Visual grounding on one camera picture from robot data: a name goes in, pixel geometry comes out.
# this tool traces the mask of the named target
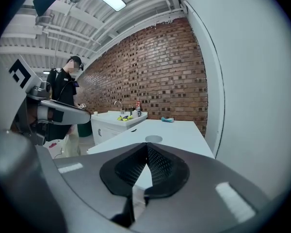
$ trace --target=black cap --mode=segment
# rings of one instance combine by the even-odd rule
[[[70,60],[73,60],[73,61],[77,62],[77,63],[79,64],[79,66],[80,66],[80,69],[83,71],[83,63],[82,63],[80,57],[78,57],[78,56],[76,56],[76,55],[75,55],[75,56],[71,56],[70,59],[68,59],[67,63],[68,63]]]

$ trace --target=beige pants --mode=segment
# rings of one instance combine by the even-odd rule
[[[63,157],[81,155],[81,150],[79,147],[78,127],[76,125],[73,125],[72,127],[73,127],[72,133],[66,135],[62,142]]]

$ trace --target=sink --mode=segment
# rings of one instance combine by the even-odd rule
[[[141,116],[128,121],[118,121],[119,116],[130,116],[130,112],[121,114],[119,111],[108,111],[99,113],[97,116],[92,115],[91,123],[95,145],[107,141],[146,120],[147,112],[142,112]]]

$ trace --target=person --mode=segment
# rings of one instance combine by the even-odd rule
[[[63,68],[52,69],[49,72],[47,82],[51,85],[51,98],[53,100],[75,107],[79,106],[74,99],[78,85],[70,74],[81,68],[81,59],[78,56],[72,56]],[[56,120],[60,117],[62,117],[61,113],[54,111],[53,119]],[[66,157],[80,154],[79,136],[75,125],[49,124],[47,141],[55,139],[63,139],[63,151],[66,152]]]

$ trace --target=gray wall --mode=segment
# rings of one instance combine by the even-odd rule
[[[291,26],[274,0],[186,1],[222,68],[226,109],[217,160],[274,198],[291,183]]]

